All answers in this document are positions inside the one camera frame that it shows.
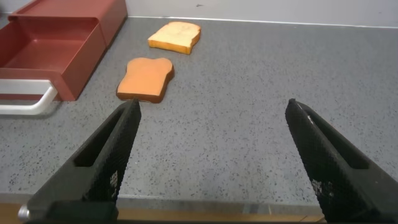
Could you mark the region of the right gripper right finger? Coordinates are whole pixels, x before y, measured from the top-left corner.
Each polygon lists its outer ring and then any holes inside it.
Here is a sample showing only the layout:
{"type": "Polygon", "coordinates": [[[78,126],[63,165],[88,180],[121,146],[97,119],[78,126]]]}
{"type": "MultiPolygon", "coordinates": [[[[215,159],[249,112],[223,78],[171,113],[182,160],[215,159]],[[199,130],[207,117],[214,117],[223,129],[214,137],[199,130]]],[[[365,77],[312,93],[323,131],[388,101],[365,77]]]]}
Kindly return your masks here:
{"type": "Polygon", "coordinates": [[[285,118],[328,222],[397,223],[397,181],[309,106],[290,99],[285,118]]]}

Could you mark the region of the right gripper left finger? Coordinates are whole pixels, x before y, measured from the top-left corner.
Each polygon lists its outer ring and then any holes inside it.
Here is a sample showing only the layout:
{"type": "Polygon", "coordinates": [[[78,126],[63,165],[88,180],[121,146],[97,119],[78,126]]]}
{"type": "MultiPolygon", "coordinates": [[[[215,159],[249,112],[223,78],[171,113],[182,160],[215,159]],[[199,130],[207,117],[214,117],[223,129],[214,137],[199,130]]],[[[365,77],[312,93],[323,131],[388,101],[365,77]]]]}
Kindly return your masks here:
{"type": "Polygon", "coordinates": [[[119,105],[22,205],[24,223],[112,223],[141,120],[138,100],[119,105]]]}

